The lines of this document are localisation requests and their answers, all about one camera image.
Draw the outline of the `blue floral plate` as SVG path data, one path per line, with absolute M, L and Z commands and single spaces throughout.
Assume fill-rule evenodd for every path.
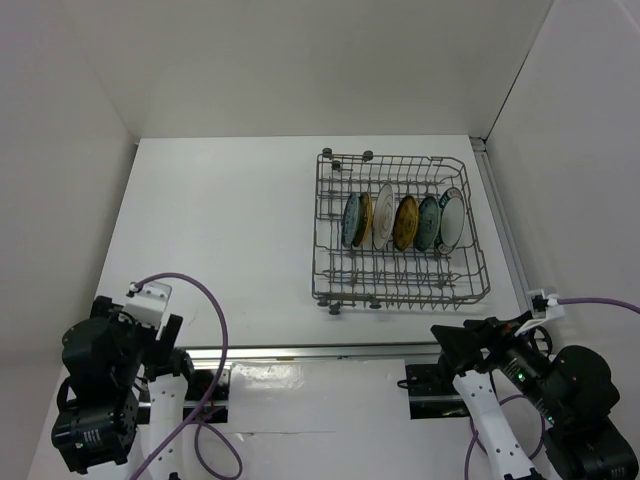
M 438 198 L 428 194 L 419 205 L 419 221 L 416 235 L 414 237 L 414 248 L 419 251 L 426 251 L 430 248 L 439 232 L 440 227 L 440 207 Z
M 359 195 L 351 193 L 347 199 L 342 217 L 341 242 L 345 247 L 349 247 L 355 238 L 359 226 L 359 212 Z

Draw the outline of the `yellow patterned plate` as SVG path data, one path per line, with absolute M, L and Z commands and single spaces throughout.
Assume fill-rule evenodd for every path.
M 358 227 L 354 239 L 353 247 L 362 245 L 370 232 L 373 217 L 373 200 L 369 192 L 364 192 L 359 196 L 359 217 Z
M 405 196 L 396 211 L 393 226 L 393 244 L 397 250 L 406 250 L 413 242 L 419 222 L 419 205 L 413 195 Z

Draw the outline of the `white plate green lettered rim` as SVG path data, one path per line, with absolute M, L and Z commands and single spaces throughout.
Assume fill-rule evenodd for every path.
M 438 207 L 440 225 L 434 246 L 440 255 L 448 255 L 457 246 L 464 230 L 465 203 L 461 190 L 448 188 L 438 199 Z

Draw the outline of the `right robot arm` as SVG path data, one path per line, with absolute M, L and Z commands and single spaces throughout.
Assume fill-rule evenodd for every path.
M 547 457 L 563 479 L 634 479 L 639 462 L 609 414 L 620 394 L 606 361 L 595 351 L 570 345 L 548 359 L 528 342 L 526 312 L 511 320 L 489 317 L 462 326 L 436 325 L 431 332 L 444 362 L 436 379 L 466 400 L 471 373 L 499 370 L 550 424 L 543 435 Z

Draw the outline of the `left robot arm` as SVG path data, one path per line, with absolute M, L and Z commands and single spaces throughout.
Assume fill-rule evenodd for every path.
M 131 477 L 141 454 L 143 400 L 150 403 L 153 440 L 170 436 L 184 419 L 184 400 L 196 390 L 198 376 L 187 352 L 175 345 L 183 319 L 170 315 L 156 327 L 144 317 L 98 296 L 89 317 L 63 335 L 68 376 L 57 393 L 51 441 L 74 473 L 114 464 L 118 477 Z

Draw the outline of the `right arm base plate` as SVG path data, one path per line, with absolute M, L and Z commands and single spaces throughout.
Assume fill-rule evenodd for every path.
M 451 379 L 437 364 L 406 364 L 397 386 L 408 394 L 412 420 L 463 418 L 469 411 Z

